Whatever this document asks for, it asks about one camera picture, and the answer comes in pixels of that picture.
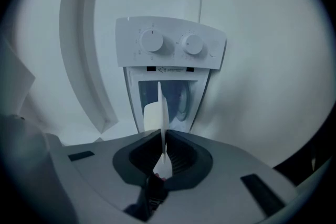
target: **cable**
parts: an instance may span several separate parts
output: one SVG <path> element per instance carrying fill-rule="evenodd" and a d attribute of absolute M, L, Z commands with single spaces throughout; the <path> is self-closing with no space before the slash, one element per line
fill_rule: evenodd
<path fill-rule="evenodd" d="M 197 20 L 198 23 L 200 23 L 201 20 L 201 11 L 202 11 L 202 0 L 199 0 L 198 20 Z"/>

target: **black slot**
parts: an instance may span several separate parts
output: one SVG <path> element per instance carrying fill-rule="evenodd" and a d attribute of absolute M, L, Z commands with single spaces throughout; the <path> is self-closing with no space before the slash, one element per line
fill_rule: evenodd
<path fill-rule="evenodd" d="M 94 156 L 94 153 L 92 151 L 83 151 L 75 154 L 68 155 L 69 159 L 73 161 L 77 161 L 79 159 L 84 159 L 90 156 Z"/>
<path fill-rule="evenodd" d="M 266 216 L 271 216 L 285 207 L 277 195 L 255 174 L 240 178 Z"/>
<path fill-rule="evenodd" d="M 156 67 L 147 67 L 147 71 L 156 71 Z"/>

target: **knob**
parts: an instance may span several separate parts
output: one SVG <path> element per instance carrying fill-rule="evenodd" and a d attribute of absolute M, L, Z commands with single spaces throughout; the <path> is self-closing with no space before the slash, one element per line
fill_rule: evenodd
<path fill-rule="evenodd" d="M 182 47 L 187 54 L 196 55 L 203 49 L 203 41 L 198 35 L 188 34 L 182 39 Z"/>
<path fill-rule="evenodd" d="M 149 29 L 142 33 L 140 44 L 145 50 L 155 52 L 162 47 L 163 37 L 158 31 Z"/>

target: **black rubber pad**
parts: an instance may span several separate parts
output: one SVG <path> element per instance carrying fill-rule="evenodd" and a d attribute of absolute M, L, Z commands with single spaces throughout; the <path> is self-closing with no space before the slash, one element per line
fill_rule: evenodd
<path fill-rule="evenodd" d="M 243 176 L 240 179 L 268 217 L 285 207 L 285 204 L 257 175 Z"/>
<path fill-rule="evenodd" d="M 68 155 L 69 159 L 73 161 L 78 161 L 79 159 L 84 159 L 90 156 L 94 156 L 94 153 L 92 151 L 83 151 L 79 153 L 74 153 L 71 155 Z"/>

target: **control panel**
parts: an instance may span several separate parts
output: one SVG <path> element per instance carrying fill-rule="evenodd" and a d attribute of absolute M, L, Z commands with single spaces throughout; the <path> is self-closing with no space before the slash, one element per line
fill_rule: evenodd
<path fill-rule="evenodd" d="M 226 35 L 215 28 L 167 17 L 119 18 L 115 26 L 120 67 L 221 67 Z"/>

